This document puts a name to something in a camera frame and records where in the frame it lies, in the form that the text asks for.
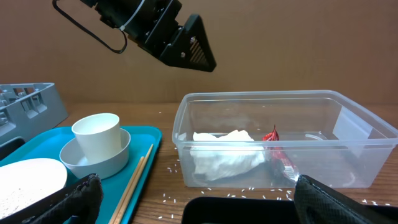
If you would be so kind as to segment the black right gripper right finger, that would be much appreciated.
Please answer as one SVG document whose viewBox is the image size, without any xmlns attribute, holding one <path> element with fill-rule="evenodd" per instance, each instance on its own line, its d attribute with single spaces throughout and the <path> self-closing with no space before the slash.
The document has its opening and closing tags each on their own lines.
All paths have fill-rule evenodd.
<svg viewBox="0 0 398 224">
<path fill-rule="evenodd" d="M 295 185 L 294 204 L 300 223 L 397 224 L 397 208 L 370 207 L 300 175 Z"/>
</svg>

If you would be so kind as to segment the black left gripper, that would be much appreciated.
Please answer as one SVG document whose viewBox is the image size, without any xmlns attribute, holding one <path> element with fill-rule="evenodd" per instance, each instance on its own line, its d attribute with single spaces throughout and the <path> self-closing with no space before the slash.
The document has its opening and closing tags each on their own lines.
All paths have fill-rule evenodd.
<svg viewBox="0 0 398 224">
<path fill-rule="evenodd" d="M 100 14 L 100 21 L 129 35 L 139 47 L 171 67 L 212 72 L 216 61 L 202 18 L 192 14 L 184 26 L 175 20 L 176 0 L 81 0 Z"/>
</svg>

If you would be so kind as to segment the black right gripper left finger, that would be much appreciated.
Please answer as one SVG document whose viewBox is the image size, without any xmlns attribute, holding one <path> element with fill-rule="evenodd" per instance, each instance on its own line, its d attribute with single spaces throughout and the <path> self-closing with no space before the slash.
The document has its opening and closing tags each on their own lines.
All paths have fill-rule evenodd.
<svg viewBox="0 0 398 224">
<path fill-rule="evenodd" d="M 6 218 L 1 224 L 95 223 L 103 200 L 101 180 L 89 174 Z"/>
</svg>

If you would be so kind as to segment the white cup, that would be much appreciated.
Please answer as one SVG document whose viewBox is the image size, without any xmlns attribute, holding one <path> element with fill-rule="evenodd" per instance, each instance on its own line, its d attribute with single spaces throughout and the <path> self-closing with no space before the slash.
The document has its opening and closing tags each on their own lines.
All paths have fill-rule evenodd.
<svg viewBox="0 0 398 224">
<path fill-rule="evenodd" d="M 105 161 L 122 149 L 119 116 L 99 113 L 78 120 L 72 132 L 90 164 Z"/>
</svg>

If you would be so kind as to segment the grey bowl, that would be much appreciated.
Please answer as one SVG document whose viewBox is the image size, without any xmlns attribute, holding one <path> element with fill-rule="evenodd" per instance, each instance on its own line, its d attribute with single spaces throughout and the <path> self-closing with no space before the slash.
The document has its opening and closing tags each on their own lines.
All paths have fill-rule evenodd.
<svg viewBox="0 0 398 224">
<path fill-rule="evenodd" d="M 129 161 L 131 135 L 123 128 L 120 131 L 123 148 L 115 156 L 102 162 L 90 163 L 74 138 L 63 146 L 59 154 L 60 161 L 79 179 L 88 174 L 98 174 L 100 179 L 111 177 L 121 171 Z"/>
</svg>

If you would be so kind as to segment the red snack wrapper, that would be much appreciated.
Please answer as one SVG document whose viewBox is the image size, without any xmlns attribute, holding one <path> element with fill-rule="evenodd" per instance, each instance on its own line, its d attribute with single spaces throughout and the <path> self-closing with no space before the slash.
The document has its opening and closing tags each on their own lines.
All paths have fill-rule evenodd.
<svg viewBox="0 0 398 224">
<path fill-rule="evenodd" d="M 274 176 L 282 182 L 296 183 L 299 177 L 297 166 L 289 159 L 282 147 L 268 147 Z"/>
</svg>

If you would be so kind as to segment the white napkin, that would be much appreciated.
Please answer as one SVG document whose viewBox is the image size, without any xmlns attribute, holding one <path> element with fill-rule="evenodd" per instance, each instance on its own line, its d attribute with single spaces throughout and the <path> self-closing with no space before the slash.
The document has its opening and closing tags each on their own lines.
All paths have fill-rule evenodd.
<svg viewBox="0 0 398 224">
<path fill-rule="evenodd" d="M 192 177 L 211 182 L 249 172 L 271 159 L 263 147 L 197 146 L 190 151 L 195 165 Z"/>
</svg>

